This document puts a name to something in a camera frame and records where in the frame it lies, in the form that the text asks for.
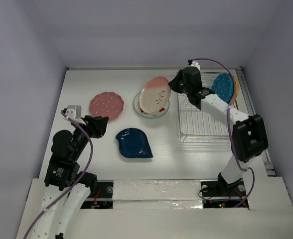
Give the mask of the pink polka dot plate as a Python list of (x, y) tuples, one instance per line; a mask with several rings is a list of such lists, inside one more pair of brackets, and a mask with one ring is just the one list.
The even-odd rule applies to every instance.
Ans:
[(123, 109), (122, 97), (114, 92), (99, 93), (89, 104), (89, 113), (92, 117), (108, 117), (109, 121), (117, 119)]

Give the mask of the pink and cream plate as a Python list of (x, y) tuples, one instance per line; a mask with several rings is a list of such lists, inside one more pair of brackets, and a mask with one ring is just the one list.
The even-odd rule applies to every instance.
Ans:
[(153, 113), (163, 108), (169, 101), (171, 89), (169, 80), (159, 76), (148, 81), (140, 94), (140, 107), (146, 113)]

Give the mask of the dark blue leaf plate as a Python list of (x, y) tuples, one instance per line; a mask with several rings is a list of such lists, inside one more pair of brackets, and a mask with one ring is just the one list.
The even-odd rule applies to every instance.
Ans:
[(115, 139), (119, 144), (119, 152), (125, 158), (153, 158), (153, 153), (146, 134), (138, 128), (125, 128)]

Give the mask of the white watermelon plate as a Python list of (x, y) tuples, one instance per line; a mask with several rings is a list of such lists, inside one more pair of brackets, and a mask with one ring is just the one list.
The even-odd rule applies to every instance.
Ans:
[(134, 102), (133, 102), (134, 109), (135, 109), (136, 113), (139, 114), (140, 116), (147, 118), (147, 119), (156, 119), (156, 118), (159, 118), (159, 117), (162, 117), (163, 115), (165, 115), (167, 113), (167, 111), (169, 110), (170, 102), (168, 101), (166, 103), (166, 105), (163, 108), (161, 108), (159, 111), (156, 111), (153, 113), (144, 112), (140, 107), (140, 102), (139, 102), (140, 94), (141, 94), (140, 92), (137, 93), (137, 95), (134, 98)]

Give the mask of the blue polka dot plate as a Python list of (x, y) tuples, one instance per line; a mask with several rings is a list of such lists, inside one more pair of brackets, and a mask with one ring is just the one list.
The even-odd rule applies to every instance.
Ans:
[(228, 73), (222, 73), (213, 81), (211, 89), (220, 99), (228, 104), (232, 100), (235, 84)]

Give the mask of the yellow polka dot plate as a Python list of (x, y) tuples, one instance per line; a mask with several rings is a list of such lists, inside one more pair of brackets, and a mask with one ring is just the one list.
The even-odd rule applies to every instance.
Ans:
[(240, 83), (239, 83), (239, 80), (238, 80), (237, 76), (234, 75), (233, 79), (234, 79), (234, 92), (233, 92), (233, 96), (232, 96), (232, 100), (231, 100), (232, 104), (235, 103), (236, 98), (237, 98), (238, 93), (239, 93), (239, 89), (240, 89)]

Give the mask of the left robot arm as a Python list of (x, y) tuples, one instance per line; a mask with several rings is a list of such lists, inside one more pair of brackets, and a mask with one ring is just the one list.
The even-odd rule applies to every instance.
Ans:
[(84, 201), (99, 193), (97, 176), (86, 169), (80, 171), (77, 161), (87, 145), (89, 157), (93, 157), (92, 139), (105, 134), (109, 119), (74, 119), (66, 112), (61, 113), (75, 130), (61, 130), (53, 137), (40, 213), (28, 230), (31, 239), (65, 239)]

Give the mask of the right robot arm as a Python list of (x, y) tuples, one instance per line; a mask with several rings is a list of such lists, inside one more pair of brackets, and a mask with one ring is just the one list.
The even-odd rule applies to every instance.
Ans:
[(263, 118), (232, 107), (236, 85), (230, 73), (218, 75), (212, 87), (207, 88), (200, 70), (188, 66), (178, 71), (169, 86), (174, 92), (185, 94), (191, 105), (226, 125), (232, 156), (217, 180), (201, 192), (205, 197), (228, 196), (248, 171), (250, 162), (269, 146)]

